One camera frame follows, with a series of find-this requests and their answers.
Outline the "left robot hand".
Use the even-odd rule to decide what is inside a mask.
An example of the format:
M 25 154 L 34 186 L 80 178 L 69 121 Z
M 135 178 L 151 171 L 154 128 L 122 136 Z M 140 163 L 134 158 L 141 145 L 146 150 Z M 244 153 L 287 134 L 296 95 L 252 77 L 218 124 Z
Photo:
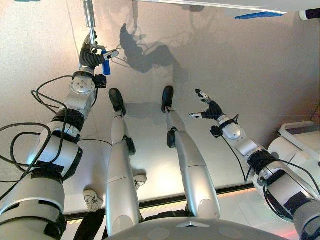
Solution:
M 87 35 L 85 38 L 80 54 L 79 62 L 82 66 L 91 68 L 94 70 L 96 67 L 102 65 L 102 73 L 104 75 L 111 74 L 111 68 L 109 60 L 119 55 L 119 51 L 113 49 L 111 51 L 101 50 L 101 54 L 98 54 L 98 50 L 91 44 L 91 37 Z

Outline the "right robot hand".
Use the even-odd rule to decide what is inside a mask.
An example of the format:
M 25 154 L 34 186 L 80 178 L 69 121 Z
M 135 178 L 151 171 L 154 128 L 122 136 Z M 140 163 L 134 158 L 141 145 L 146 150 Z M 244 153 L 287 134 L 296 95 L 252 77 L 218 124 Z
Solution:
M 226 114 L 223 113 L 221 107 L 209 95 L 200 89 L 196 89 L 195 93 L 201 98 L 203 103 L 208 104 L 208 109 L 204 112 L 190 113 L 188 116 L 191 119 L 214 119 L 219 121 L 220 118 L 225 118 Z

